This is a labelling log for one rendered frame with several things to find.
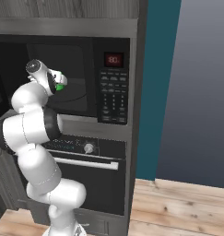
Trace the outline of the dark grey cupboard housing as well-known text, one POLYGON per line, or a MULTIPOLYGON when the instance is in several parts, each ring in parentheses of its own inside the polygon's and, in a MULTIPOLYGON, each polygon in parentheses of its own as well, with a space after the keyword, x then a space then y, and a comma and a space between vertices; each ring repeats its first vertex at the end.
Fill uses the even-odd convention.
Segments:
POLYGON ((130 68, 134 69, 132 72, 132 81, 130 82, 129 91, 129 125, 132 127, 132 138, 129 140, 129 161, 127 166, 129 167, 129 173, 127 174, 127 206, 125 208, 125 236, 128 235, 130 215, 133 203, 133 194, 136 181, 136 159, 137 159, 137 147, 139 137, 139 117, 141 110, 141 94, 143 84, 143 68, 145 57, 145 43, 146 43, 146 30, 147 30, 147 8, 148 0, 139 0, 139 16, 137 20, 137 35, 134 42, 134 62, 135 65, 131 65, 130 68))

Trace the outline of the silver oven knob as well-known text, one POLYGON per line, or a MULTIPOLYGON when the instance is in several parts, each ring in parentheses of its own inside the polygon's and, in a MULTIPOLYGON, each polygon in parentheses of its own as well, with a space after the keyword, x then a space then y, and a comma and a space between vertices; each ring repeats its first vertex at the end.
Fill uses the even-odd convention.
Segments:
POLYGON ((92 153, 94 151, 94 145, 93 144, 90 144, 90 143, 87 143, 85 146, 84 146, 84 150, 85 150, 85 153, 86 154, 89 154, 89 153, 92 153))

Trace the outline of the black and steel microwave oven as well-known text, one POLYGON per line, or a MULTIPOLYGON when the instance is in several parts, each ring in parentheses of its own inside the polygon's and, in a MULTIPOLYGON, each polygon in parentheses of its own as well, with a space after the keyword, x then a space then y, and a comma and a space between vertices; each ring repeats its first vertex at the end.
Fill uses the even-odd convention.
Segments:
POLYGON ((49 98, 61 114, 126 125, 134 19, 0 18, 0 65, 21 76, 32 59, 62 72, 65 88, 49 98))

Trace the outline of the black oven door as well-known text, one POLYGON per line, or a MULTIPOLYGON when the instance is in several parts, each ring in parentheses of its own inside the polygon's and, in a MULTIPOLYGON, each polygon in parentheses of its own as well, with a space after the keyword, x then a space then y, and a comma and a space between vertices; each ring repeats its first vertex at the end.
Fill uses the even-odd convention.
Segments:
POLYGON ((75 159, 99 163, 118 162, 117 171, 58 163, 65 179, 83 183, 87 197, 82 208, 123 216, 125 197, 125 167, 121 159, 102 159, 89 156, 52 152, 55 158, 75 159))

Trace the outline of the dark grey drawer front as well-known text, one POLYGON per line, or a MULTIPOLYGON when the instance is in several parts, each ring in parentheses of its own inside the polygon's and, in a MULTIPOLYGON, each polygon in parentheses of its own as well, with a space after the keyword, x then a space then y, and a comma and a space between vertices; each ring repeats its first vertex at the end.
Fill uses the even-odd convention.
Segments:
POLYGON ((87 234, 94 236, 127 236, 124 217, 86 209, 76 209, 75 216, 87 234))

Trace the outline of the grey wood cupboard door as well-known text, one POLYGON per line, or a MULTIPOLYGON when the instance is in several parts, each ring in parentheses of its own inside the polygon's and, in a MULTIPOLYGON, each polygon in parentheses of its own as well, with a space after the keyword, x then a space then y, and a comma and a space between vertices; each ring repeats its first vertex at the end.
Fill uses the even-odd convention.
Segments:
POLYGON ((0 0, 0 18, 137 18, 139 0, 0 0))

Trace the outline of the dark grey panelled cupboard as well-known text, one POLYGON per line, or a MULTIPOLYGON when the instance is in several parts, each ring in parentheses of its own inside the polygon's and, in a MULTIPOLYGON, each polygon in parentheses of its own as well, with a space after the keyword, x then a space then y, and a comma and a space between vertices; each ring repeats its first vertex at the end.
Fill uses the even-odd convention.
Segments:
POLYGON ((0 195, 6 209, 29 209, 13 157, 0 148, 0 195))

